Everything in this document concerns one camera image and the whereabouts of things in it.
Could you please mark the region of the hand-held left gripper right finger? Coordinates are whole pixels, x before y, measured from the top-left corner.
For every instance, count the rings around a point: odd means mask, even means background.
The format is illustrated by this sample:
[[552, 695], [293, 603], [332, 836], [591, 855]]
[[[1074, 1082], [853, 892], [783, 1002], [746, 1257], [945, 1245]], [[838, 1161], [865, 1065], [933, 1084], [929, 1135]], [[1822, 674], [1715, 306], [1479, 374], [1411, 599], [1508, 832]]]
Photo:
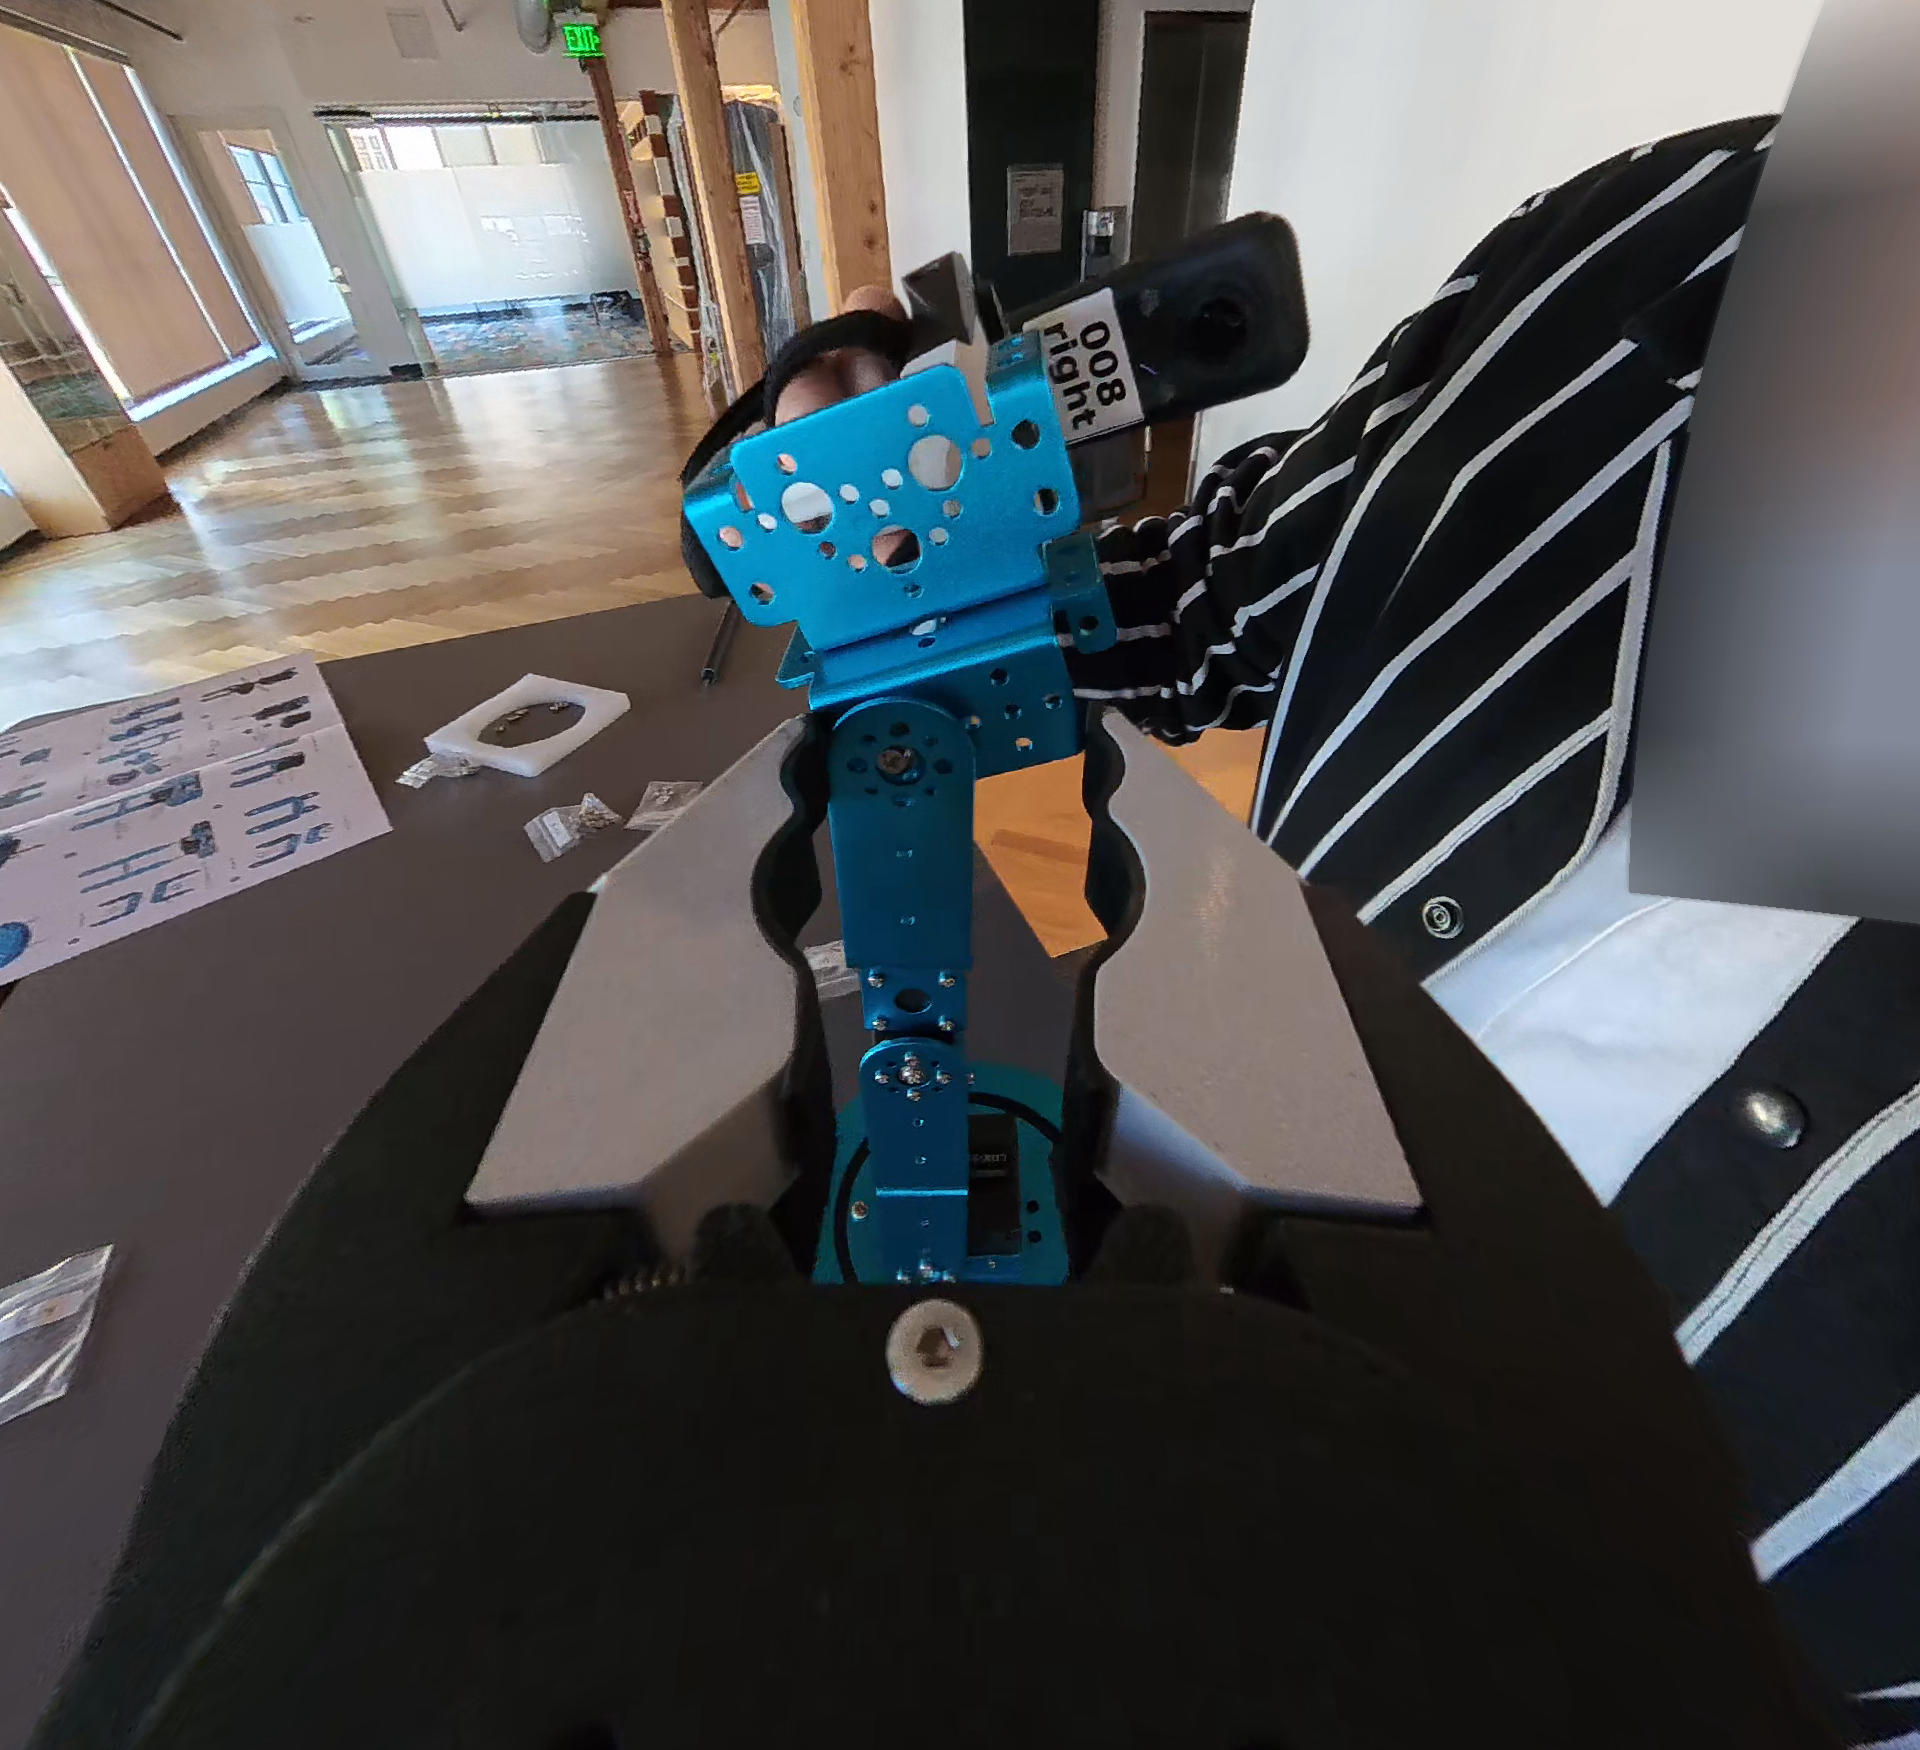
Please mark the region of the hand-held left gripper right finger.
[[1175, 1212], [1200, 1255], [1270, 1213], [1419, 1216], [1295, 870], [1125, 719], [1090, 716], [1085, 762], [1095, 1179]]

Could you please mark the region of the person's white shirt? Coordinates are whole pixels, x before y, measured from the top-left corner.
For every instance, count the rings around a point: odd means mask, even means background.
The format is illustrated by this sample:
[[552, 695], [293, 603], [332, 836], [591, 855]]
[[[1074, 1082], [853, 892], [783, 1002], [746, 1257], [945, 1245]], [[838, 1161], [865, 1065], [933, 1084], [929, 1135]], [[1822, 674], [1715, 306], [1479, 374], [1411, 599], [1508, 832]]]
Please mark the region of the person's white shirt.
[[1856, 925], [1627, 886], [1620, 817], [1569, 878], [1428, 994], [1601, 1204]]

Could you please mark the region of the large glass window wall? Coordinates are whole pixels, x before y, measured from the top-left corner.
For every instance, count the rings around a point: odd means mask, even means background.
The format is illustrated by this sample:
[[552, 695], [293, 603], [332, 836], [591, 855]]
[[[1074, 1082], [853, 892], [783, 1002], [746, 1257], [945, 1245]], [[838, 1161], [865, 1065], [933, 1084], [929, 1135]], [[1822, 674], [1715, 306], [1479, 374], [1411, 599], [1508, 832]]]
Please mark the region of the large glass window wall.
[[157, 453], [283, 381], [128, 64], [3, 26], [2, 183], [3, 213]]

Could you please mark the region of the blue metal toy robot arm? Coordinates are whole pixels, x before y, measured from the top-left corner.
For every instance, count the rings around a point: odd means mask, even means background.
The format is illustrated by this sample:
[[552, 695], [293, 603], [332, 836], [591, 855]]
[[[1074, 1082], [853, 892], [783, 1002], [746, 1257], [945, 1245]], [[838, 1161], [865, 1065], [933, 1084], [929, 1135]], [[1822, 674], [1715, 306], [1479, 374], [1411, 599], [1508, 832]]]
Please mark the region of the blue metal toy robot arm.
[[1069, 436], [1028, 330], [961, 345], [871, 392], [727, 441], [684, 495], [707, 570], [762, 626], [791, 626], [828, 768], [843, 951], [868, 1047], [817, 1273], [1024, 1282], [1069, 1273], [1050, 1113], [1013, 1111], [1008, 1161], [971, 1167], [974, 790], [1082, 750], [1069, 649], [1113, 638]]

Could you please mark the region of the dark desk with wooden edge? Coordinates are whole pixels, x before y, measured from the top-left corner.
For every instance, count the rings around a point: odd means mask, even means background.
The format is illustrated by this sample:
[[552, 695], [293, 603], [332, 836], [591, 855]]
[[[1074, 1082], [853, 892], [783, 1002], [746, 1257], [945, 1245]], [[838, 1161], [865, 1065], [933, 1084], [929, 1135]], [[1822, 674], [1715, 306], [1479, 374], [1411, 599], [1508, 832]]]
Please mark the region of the dark desk with wooden edge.
[[[711, 780], [801, 708], [787, 631], [688, 594], [330, 661], [389, 832], [29, 977], [2, 1012], [3, 1282], [110, 1247], [67, 1392], [2, 1432], [2, 1742], [82, 1644], [137, 1494], [252, 1254], [377, 1087], [629, 832], [541, 860], [522, 828]], [[629, 711], [537, 780], [403, 788], [423, 737], [527, 672]]]

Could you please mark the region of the person's right forearm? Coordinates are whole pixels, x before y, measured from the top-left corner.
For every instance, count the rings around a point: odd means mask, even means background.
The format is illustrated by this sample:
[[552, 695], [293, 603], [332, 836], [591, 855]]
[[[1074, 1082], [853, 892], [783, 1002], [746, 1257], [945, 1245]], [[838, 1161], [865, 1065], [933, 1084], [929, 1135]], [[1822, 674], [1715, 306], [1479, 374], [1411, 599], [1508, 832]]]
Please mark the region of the person's right forearm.
[[1356, 441], [1324, 419], [1229, 451], [1190, 501], [1092, 549], [1116, 638], [1069, 651], [1080, 704], [1188, 743], [1265, 723], [1352, 499]]

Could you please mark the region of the white foam frame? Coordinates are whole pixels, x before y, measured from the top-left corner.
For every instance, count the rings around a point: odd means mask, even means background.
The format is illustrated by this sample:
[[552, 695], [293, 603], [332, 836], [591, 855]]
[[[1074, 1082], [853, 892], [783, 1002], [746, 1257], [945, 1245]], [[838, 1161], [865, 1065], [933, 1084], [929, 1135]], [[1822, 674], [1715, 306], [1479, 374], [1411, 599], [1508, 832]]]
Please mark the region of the white foam frame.
[[426, 737], [428, 754], [537, 777], [629, 711], [623, 691], [529, 672]]

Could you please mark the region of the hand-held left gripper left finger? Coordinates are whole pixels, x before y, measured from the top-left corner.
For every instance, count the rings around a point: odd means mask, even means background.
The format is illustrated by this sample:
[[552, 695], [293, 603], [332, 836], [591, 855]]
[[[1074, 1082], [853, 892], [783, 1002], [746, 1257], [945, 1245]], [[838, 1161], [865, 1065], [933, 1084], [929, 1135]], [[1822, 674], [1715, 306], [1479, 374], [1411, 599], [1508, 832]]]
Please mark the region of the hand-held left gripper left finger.
[[817, 1237], [832, 1100], [799, 937], [824, 812], [824, 737], [791, 717], [594, 882], [469, 1210], [629, 1210], [689, 1241], [709, 1210], [754, 1206]]

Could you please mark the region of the printed instruction sheet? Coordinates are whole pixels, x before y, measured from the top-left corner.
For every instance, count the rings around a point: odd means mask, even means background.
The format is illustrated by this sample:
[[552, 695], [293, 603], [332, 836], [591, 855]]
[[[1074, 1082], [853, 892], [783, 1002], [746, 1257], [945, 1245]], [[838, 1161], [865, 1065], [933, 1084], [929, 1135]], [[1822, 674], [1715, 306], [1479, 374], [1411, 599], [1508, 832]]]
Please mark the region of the printed instruction sheet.
[[86, 706], [2, 736], [2, 979], [384, 836], [318, 662]]

